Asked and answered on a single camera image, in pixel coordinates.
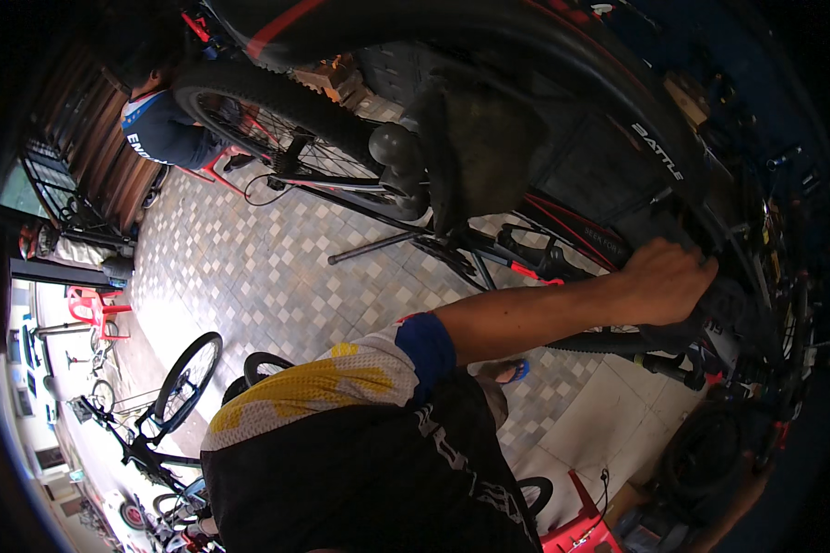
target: forearm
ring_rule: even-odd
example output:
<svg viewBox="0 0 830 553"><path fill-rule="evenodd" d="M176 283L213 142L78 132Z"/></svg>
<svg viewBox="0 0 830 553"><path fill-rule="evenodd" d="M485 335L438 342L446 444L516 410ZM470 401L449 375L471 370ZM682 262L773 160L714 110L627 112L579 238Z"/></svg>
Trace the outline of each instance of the forearm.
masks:
<svg viewBox="0 0 830 553"><path fill-rule="evenodd" d="M686 546L684 549L685 553L710 553L719 541L735 526L738 518L726 516L716 524L708 526L697 535L692 543Z"/></svg>
<svg viewBox="0 0 830 553"><path fill-rule="evenodd" d="M434 310L455 345L457 363L504 358L594 326L622 320L626 282L610 274L564 286L507 288Z"/></svg>

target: tiled floor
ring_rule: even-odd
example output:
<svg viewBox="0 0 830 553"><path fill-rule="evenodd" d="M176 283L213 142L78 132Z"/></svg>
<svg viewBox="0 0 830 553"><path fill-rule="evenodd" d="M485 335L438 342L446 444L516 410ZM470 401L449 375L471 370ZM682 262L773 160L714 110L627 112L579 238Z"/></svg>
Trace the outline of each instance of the tiled floor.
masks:
<svg viewBox="0 0 830 553"><path fill-rule="evenodd" d="M380 118L395 115L375 109ZM242 187L263 172L250 166L229 180ZM516 222L493 216L475 225L494 234L506 220ZM326 261L397 233L300 190L256 208L225 188L173 170L142 224L131 303L167 368L202 332L222 334L225 354L197 407L209 420L252 351L309 361L338 341L474 293L408 243L334 266ZM490 270L499 287L537 284L498 265ZM510 418L498 438L518 476L541 474L557 483L553 504L573 504L563 501L570 466L596 495L599 470L608 465L614 494L659 453L682 413L697 403L681 384L614 356L546 348L527 355L529 375L505 387ZM564 514L557 506L542 516L546 523Z"/></svg>

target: white car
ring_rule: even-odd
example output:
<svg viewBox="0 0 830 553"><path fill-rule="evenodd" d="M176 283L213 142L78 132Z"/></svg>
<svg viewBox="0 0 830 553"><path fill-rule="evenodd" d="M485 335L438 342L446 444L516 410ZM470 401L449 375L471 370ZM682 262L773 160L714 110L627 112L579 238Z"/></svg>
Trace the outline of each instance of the white car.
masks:
<svg viewBox="0 0 830 553"><path fill-rule="evenodd" d="M36 405L33 409L46 412L47 424L52 426L58 420L55 398L51 392L49 380L52 379L52 365L44 340L38 338L34 331L37 323L26 316L18 332L21 341L22 365L28 380L28 389L32 390Z"/></svg>
<svg viewBox="0 0 830 553"><path fill-rule="evenodd" d="M161 550L151 544L148 533L144 530L143 513L120 490L112 489L104 495L101 510L125 553L153 553Z"/></svg>

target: blue flip-flop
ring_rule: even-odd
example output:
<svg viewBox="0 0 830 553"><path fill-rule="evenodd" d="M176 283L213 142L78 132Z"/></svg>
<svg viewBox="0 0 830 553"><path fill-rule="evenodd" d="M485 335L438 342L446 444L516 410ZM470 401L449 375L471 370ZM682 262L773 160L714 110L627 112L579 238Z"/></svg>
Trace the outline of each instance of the blue flip-flop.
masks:
<svg viewBox="0 0 830 553"><path fill-rule="evenodd" d="M526 378L528 374L528 360L520 359L520 362L517 364L517 369L513 372L513 376L507 382L499 382L502 386L504 384L509 384L510 382L518 382Z"/></svg>

